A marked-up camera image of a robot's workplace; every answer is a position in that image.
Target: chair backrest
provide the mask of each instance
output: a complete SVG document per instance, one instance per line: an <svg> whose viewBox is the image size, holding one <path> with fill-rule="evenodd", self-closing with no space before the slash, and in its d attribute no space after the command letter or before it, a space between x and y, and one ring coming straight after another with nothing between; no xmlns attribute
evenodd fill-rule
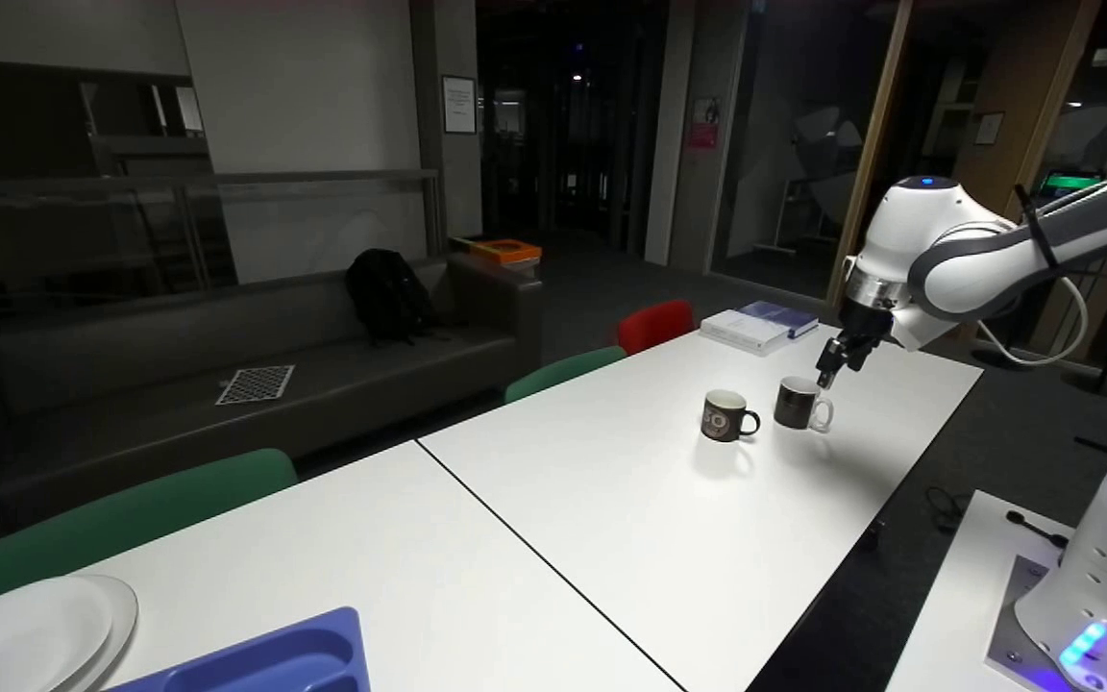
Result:
<svg viewBox="0 0 1107 692"><path fill-rule="evenodd" d="M614 344L627 354L651 349L658 344L682 340L695 329L695 308L690 299L651 304L642 313L622 316Z"/></svg>
<svg viewBox="0 0 1107 692"><path fill-rule="evenodd" d="M561 385L561 382L572 382L572 376L581 376L581 375L604 371L604 366L622 362L622 357L627 357L627 349L618 349L618 346L599 346L599 349L583 349L583 354L549 362L549 366L544 366L538 375L526 375L526 376L513 382L513 385L505 387L505 402L513 404L513 402L536 396L536 394L544 394L544 387L555 387L555 385Z"/></svg>
<svg viewBox="0 0 1107 692"><path fill-rule="evenodd" d="M0 591L62 576L296 484L281 452L169 475L0 537Z"/></svg>

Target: robotic arm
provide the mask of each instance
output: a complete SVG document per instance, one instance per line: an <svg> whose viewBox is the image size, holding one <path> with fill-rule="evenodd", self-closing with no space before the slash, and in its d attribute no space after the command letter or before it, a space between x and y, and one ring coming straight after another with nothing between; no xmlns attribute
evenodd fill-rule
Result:
<svg viewBox="0 0 1107 692"><path fill-rule="evenodd" d="M945 176L909 176L880 200L864 247L846 266L841 331L820 357L831 387L850 366L860 371L878 344L928 346L959 322L983 320L1025 285L1060 266L1107 253L1107 180L1039 209L1011 222L982 209Z"/></svg>

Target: red chair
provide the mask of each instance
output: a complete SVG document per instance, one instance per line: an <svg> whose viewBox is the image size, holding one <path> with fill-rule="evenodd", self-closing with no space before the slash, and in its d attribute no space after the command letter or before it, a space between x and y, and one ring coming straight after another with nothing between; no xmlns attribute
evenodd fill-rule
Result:
<svg viewBox="0 0 1107 692"><path fill-rule="evenodd" d="M622 316L614 344L627 354L651 349L658 344L682 340L695 329L695 308L690 299L651 304L642 313Z"/></svg>

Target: white machine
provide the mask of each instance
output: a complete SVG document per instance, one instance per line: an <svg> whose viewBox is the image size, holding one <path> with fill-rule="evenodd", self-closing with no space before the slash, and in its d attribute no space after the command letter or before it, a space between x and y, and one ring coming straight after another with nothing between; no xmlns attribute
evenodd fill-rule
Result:
<svg viewBox="0 0 1107 692"><path fill-rule="evenodd" d="M1107 253L1107 180L1011 222L945 176L909 176L887 189L864 252L850 258L841 331L820 357L820 385L831 387L846 366L860 371L886 340L928 346L1056 277L1080 308L1077 340L1060 354L1020 357L982 322L1011 362L1048 366L1089 331L1068 266L1097 253ZM1016 621L1068 684L1107 692L1107 477L1060 567L1016 604Z"/></svg>

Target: orange box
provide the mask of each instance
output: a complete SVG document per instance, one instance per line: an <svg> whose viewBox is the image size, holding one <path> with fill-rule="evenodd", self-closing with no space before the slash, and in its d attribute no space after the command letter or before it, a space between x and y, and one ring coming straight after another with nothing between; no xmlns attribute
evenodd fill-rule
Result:
<svg viewBox="0 0 1107 692"><path fill-rule="evenodd" d="M523 266L544 266L544 247L520 241L520 238L487 238L487 241L468 241L476 258L485 258L496 270L523 270Z"/></svg>

